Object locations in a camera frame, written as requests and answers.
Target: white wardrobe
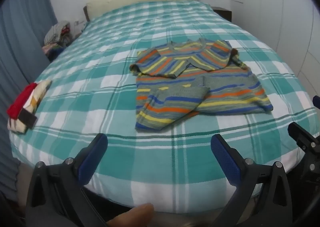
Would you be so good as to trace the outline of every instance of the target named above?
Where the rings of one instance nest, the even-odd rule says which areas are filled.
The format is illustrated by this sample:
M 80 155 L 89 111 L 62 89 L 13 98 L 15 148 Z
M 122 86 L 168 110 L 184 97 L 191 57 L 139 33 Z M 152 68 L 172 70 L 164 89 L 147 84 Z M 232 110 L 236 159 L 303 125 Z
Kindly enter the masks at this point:
M 312 0 L 231 0 L 231 11 L 232 22 L 275 50 L 311 98 L 320 96 L 320 15 Z

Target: teal and white checkered blanket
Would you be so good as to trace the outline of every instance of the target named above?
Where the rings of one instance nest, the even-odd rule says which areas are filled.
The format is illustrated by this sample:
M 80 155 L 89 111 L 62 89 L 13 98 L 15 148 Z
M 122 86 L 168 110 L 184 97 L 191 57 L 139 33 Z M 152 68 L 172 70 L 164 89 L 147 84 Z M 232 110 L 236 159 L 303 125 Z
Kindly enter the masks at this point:
M 197 115 L 161 132 L 135 130 L 137 51 L 204 37 L 227 40 L 262 83 L 274 110 L 237 116 Z M 152 202 L 157 211 L 184 213 L 223 207 L 235 188 L 210 150 L 220 133 L 244 158 L 290 170 L 302 158 L 287 133 L 290 122 L 317 136 L 309 96 L 267 45 L 197 1 L 148 2 L 92 20 L 37 81 L 52 85 L 25 135 L 10 133 L 15 157 L 34 166 L 74 157 L 98 132 L 109 146 L 87 187 L 117 203 Z

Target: pile of clothes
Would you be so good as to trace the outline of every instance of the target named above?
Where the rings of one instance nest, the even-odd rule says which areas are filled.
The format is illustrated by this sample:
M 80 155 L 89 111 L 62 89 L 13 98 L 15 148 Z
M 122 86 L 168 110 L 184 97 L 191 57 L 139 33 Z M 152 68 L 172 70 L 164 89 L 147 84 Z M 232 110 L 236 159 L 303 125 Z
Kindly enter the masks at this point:
M 49 61 L 52 62 L 71 42 L 70 23 L 68 21 L 61 21 L 52 26 L 44 37 L 44 47 L 42 47 L 42 50 Z

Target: striped sweater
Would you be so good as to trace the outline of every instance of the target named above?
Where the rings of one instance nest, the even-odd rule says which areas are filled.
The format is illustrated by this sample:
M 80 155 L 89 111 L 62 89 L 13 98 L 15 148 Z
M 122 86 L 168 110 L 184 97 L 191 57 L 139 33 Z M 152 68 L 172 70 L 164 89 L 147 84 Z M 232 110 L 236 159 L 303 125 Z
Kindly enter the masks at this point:
M 273 106 L 227 41 L 169 43 L 138 52 L 136 129 L 160 130 L 198 113 L 269 112 Z

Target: red cloth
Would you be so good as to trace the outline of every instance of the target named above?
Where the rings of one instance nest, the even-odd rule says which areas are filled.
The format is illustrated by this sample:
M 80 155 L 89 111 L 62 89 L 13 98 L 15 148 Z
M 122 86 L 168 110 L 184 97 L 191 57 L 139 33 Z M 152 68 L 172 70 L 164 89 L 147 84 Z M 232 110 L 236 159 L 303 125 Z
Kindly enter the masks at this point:
M 23 108 L 23 105 L 26 103 L 32 91 L 37 87 L 35 82 L 29 84 L 22 93 L 16 98 L 14 103 L 7 109 L 7 114 L 10 118 L 16 120 L 18 119 L 18 115 Z
M 61 35 L 69 34 L 69 33 L 70 33 L 70 28 L 68 26 L 65 26 L 62 28 Z

